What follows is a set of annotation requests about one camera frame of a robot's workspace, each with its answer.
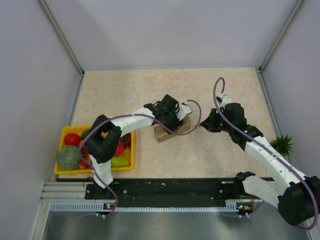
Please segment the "brown cardboard express box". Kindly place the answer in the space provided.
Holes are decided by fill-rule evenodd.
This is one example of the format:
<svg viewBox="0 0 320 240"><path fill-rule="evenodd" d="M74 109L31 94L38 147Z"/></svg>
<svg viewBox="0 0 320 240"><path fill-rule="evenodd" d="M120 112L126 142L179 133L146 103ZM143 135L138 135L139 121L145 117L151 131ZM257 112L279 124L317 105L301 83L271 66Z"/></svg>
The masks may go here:
<svg viewBox="0 0 320 240"><path fill-rule="evenodd" d="M183 119L182 126L176 131L176 133L183 134L189 131L190 129L191 129L191 120L189 116L186 116ZM164 141L167 141L177 136L176 134L169 134L161 125L156 125L153 128L153 130L154 130L155 139L157 140L158 143L162 143Z"/></svg>

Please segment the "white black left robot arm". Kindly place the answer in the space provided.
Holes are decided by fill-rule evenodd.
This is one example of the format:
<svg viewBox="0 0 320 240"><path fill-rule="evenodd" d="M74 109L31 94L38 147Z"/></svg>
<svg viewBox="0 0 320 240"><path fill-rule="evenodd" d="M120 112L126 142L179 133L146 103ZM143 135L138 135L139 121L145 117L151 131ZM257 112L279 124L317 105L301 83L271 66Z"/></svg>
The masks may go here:
<svg viewBox="0 0 320 240"><path fill-rule="evenodd" d="M179 103L167 94L161 101L147 103L125 115L97 117L84 140L93 166L97 194L105 199L113 194L111 159L124 135L155 124L163 124L169 132L175 133L185 123L184 118L192 112L187 101Z"/></svg>

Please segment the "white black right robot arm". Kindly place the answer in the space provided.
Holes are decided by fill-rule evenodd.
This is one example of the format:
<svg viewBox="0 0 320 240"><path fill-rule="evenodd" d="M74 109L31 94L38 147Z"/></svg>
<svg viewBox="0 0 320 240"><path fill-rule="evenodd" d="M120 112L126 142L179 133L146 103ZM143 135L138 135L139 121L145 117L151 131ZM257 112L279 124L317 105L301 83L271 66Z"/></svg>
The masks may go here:
<svg viewBox="0 0 320 240"><path fill-rule="evenodd" d="M211 133L226 132L245 153L252 156L271 175L266 181L252 172L234 178L233 192L239 198L254 195L275 207L290 225L297 226L320 213L320 179L308 177L277 152L263 133L247 123L239 103L213 108L200 124Z"/></svg>

